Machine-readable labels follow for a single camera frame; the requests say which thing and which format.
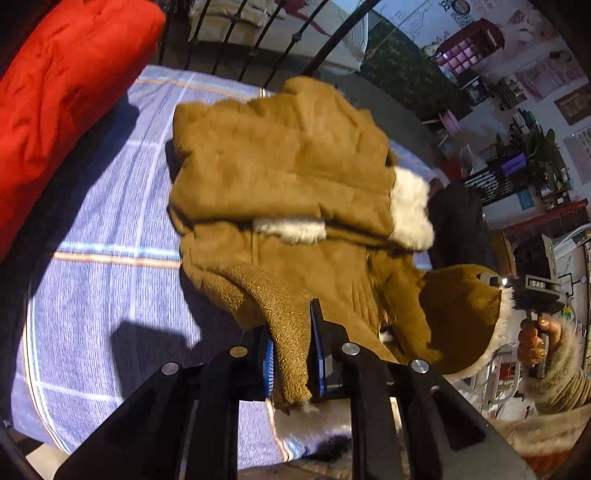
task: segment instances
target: jacket sleeve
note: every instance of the jacket sleeve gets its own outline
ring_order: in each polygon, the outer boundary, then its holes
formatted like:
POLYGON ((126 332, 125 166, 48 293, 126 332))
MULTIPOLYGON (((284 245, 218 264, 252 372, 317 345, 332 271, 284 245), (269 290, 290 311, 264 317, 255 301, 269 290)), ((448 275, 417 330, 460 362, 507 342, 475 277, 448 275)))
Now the jacket sleeve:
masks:
POLYGON ((591 378, 577 364, 577 349, 572 326, 563 323, 560 345, 548 357, 545 378, 526 380, 526 395, 540 413, 559 413, 591 402, 591 378))

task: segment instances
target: dark green fabric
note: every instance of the dark green fabric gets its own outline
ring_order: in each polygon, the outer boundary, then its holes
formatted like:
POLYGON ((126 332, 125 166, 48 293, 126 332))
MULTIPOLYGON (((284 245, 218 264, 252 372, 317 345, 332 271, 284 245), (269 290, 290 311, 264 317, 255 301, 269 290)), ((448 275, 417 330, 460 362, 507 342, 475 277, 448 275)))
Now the dark green fabric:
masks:
MULTIPOLYGON (((377 47, 393 29, 394 26, 386 20, 373 27, 369 32, 368 51, 377 47)), ((364 61, 359 75, 421 120, 435 119, 445 110, 451 110, 460 119, 472 111, 467 95, 398 29, 372 58, 364 61)))

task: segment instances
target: bed frame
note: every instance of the bed frame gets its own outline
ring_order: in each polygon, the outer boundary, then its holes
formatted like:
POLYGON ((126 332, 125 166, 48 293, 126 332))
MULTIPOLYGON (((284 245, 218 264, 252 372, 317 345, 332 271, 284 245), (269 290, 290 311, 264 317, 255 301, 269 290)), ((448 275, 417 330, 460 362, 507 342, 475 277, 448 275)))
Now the bed frame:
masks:
MULTIPOLYGON (((163 37, 162 37, 162 42, 161 42, 161 47, 160 47, 160 55, 158 58, 159 65, 162 65, 162 61, 164 58, 164 50, 166 49, 168 29, 170 27, 171 17, 175 14, 180 14, 181 16, 186 17, 186 12, 181 12, 181 6, 179 5, 180 1, 182 1, 182 0, 165 0, 164 2, 159 2, 164 13, 166 14, 166 23, 164 24, 164 32, 163 32, 163 37)), ((201 29, 201 26, 203 25, 203 20, 205 19, 205 15, 207 14, 207 9, 208 9, 209 5, 211 4, 211 1, 212 0, 206 0, 205 4, 203 5, 203 11, 201 12, 201 15, 199 16, 199 20, 197 21, 197 28, 196 28, 195 35, 194 35, 194 40, 189 42, 189 52, 187 54, 187 59, 185 61, 185 65, 184 65, 185 70, 187 70, 189 68, 189 64, 191 62, 191 55, 193 54, 193 50, 194 50, 194 45, 199 42, 199 31, 201 29)), ((318 52, 316 53, 314 58, 312 60, 310 60, 310 62, 304 68, 304 70, 301 72, 301 74, 307 75, 307 76, 312 76, 314 74, 314 72, 316 70, 318 70, 318 68, 326 60, 326 57, 328 57, 330 52, 339 44, 339 42, 341 42, 343 40, 343 38, 347 35, 347 33, 353 27, 359 21, 361 21, 363 19, 363 17, 375 5, 377 5, 377 3, 379 1, 380 0, 365 0, 362 4, 360 4, 355 9, 355 11, 353 11, 353 13, 351 13, 349 15, 349 17, 341 24, 341 26, 335 31, 335 33, 333 33, 330 36, 330 38, 325 42, 325 44, 318 50, 318 52)), ((220 61, 228 48, 228 41, 230 39, 230 36, 232 35, 232 31, 234 30, 235 25, 241 20, 241 13, 242 13, 242 10, 244 9, 244 7, 246 6, 247 2, 248 2, 248 0, 242 0, 242 3, 240 4, 238 10, 236 11, 236 14, 233 15, 232 17, 230 17, 230 26, 228 27, 228 31, 226 32, 223 42, 219 42, 219 48, 217 50, 217 55, 216 55, 215 61, 213 63, 213 68, 211 70, 212 75, 216 74, 216 71, 217 71, 217 68, 219 67, 220 61)), ((268 76, 267 80, 262 85, 263 88, 267 88, 269 86, 269 84, 271 83, 271 80, 277 74, 277 71, 279 71, 279 69, 281 68, 281 66, 285 62, 291 49, 295 46, 296 43, 298 43, 301 40, 302 35, 305 32, 305 30, 308 28, 308 26, 314 20, 316 15, 318 15, 318 13, 324 8, 324 6, 328 2, 329 2, 329 0, 322 0, 321 3, 319 3, 319 5, 316 7, 316 9, 310 14, 310 17, 308 18, 308 20, 306 20, 306 22, 304 22, 304 24, 300 27, 300 29, 298 31, 293 33, 293 35, 291 36, 291 41, 290 41, 289 45, 287 46, 287 48, 283 51, 283 53, 279 56, 279 58, 272 65, 271 74, 268 76)), ((255 44, 248 50, 248 53, 246 54, 246 57, 243 60, 242 70, 237 78, 238 81, 242 80, 242 78, 244 77, 244 74, 246 73, 246 71, 247 71, 249 65, 252 63, 253 59, 261 52, 261 49, 259 48, 261 45, 261 42, 262 42, 263 38, 265 37, 265 35, 267 34, 267 32, 269 31, 271 24, 275 21, 275 19, 277 18, 277 15, 280 13, 280 11, 283 8, 283 6, 285 5, 285 3, 287 3, 287 0, 281 0, 280 2, 278 2, 275 11, 269 17, 269 20, 267 21, 267 23, 263 27, 255 44)))

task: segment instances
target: silver bolt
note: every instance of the silver bolt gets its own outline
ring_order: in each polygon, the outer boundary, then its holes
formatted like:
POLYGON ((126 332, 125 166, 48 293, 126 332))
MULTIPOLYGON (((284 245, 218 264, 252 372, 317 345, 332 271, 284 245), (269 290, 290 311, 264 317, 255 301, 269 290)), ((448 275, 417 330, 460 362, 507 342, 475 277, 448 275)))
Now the silver bolt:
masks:
POLYGON ((167 364, 164 364, 160 370, 164 375, 170 376, 178 372, 178 369, 178 364, 174 362, 168 362, 167 364))
POLYGON ((417 373, 424 374, 429 371, 429 364, 425 360, 413 360, 410 362, 410 368, 417 373))
POLYGON ((345 355, 357 355, 360 351, 359 345, 357 343, 343 343, 343 346, 340 348, 345 355))
POLYGON ((232 355, 234 358, 243 357, 247 353, 248 350, 246 349, 246 347, 243 347, 242 345, 233 346, 232 348, 230 348, 230 355, 232 355))

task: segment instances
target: pillow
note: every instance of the pillow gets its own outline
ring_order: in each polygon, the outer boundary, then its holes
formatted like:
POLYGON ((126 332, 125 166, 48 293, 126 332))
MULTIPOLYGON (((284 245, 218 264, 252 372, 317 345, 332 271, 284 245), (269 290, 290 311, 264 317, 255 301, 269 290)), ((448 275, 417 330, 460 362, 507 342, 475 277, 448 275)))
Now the pillow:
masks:
POLYGON ((0 80, 0 261, 78 139, 155 53, 164 14, 148 0, 62 0, 0 80))

